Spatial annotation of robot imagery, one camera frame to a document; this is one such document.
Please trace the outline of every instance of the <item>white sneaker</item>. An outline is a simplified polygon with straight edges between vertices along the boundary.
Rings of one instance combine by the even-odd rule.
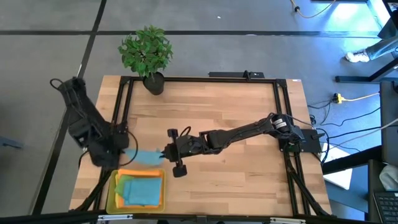
[[[369,56],[367,55],[365,50],[359,51],[359,52],[348,52],[346,54],[346,59],[349,62],[368,62],[370,61]]]

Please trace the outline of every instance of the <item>person's leg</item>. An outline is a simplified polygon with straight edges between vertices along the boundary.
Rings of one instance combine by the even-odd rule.
[[[347,60],[350,62],[368,62],[382,55],[391,53],[398,48],[398,36],[380,40],[378,43],[359,52],[348,52]]]

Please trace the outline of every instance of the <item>wooden table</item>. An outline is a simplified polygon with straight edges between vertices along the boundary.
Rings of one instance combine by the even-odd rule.
[[[110,121],[120,77],[105,76],[96,107]],[[287,80],[292,114],[309,122],[307,103],[300,80]],[[276,112],[272,85],[263,83],[166,82],[163,94],[151,95],[142,82],[134,82],[128,126],[138,139],[139,150],[163,150],[171,139],[169,128],[180,132],[191,126],[191,135],[212,129],[231,129]],[[308,128],[296,123],[301,128]],[[130,148],[134,149],[133,138]],[[318,203],[331,212],[319,161],[301,154],[305,183]],[[121,162],[129,159],[121,156]],[[133,162],[126,169],[164,169],[166,203],[164,213],[208,215],[291,216],[289,189],[283,155],[278,141],[268,135],[236,142],[221,154],[185,158],[188,175],[174,178],[174,163],[165,161],[149,167]],[[70,208],[76,208],[97,184],[100,167],[90,157],[82,159]],[[107,188],[100,208],[104,208]],[[300,213],[300,191],[296,186]]]

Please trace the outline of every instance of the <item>concrete floor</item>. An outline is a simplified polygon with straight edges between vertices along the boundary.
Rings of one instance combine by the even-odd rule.
[[[307,15],[327,6],[327,3],[308,0],[296,0],[296,3]],[[0,1],[0,30],[91,30],[99,5],[100,0],[3,0]],[[379,31],[364,3],[336,3],[316,18],[303,19],[292,13],[289,0],[108,0],[99,29],[134,30],[149,24],[165,30]],[[97,36],[95,39],[84,75],[93,101],[103,75],[131,75],[124,69],[116,50],[122,38]],[[308,103],[328,100],[334,93],[356,98],[379,91],[378,85],[340,84],[333,79],[335,75],[368,76],[392,60],[391,55],[357,64],[342,59],[345,52],[367,47],[377,39],[238,35],[171,35],[168,38],[174,45],[174,59],[165,75],[199,77],[207,76],[208,72],[252,70],[264,72],[269,78],[298,78],[303,81]],[[77,74],[87,41],[88,36],[84,35],[0,35],[0,136],[25,144],[22,150],[0,147],[0,217],[30,212],[64,112],[61,95],[48,82],[51,78],[66,80]],[[338,122],[378,106],[376,96],[333,105],[328,121]],[[324,111],[310,112],[322,120]],[[379,120],[379,113],[375,113],[341,128],[324,128],[332,136],[379,126]],[[363,150],[378,144],[379,133],[346,146]],[[66,136],[44,213],[68,209],[80,153]],[[364,176],[363,169],[354,170],[347,194],[363,193],[365,189],[360,185]],[[328,185],[328,192],[331,199],[339,198],[334,186]]]

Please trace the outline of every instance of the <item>cyan towel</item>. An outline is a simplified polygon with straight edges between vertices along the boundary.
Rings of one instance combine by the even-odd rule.
[[[161,188],[161,178],[134,178],[126,181],[124,193],[129,196],[124,205],[159,205]]]
[[[136,150],[135,149],[125,149],[124,152],[129,156],[130,159],[132,159],[136,153]],[[134,159],[134,162],[138,162],[138,163],[146,164],[146,165],[152,165],[152,166],[160,165],[164,160],[164,158],[160,158],[161,155],[162,155],[162,153],[158,149],[156,152],[145,151],[145,150],[139,149],[137,152],[137,156]]]

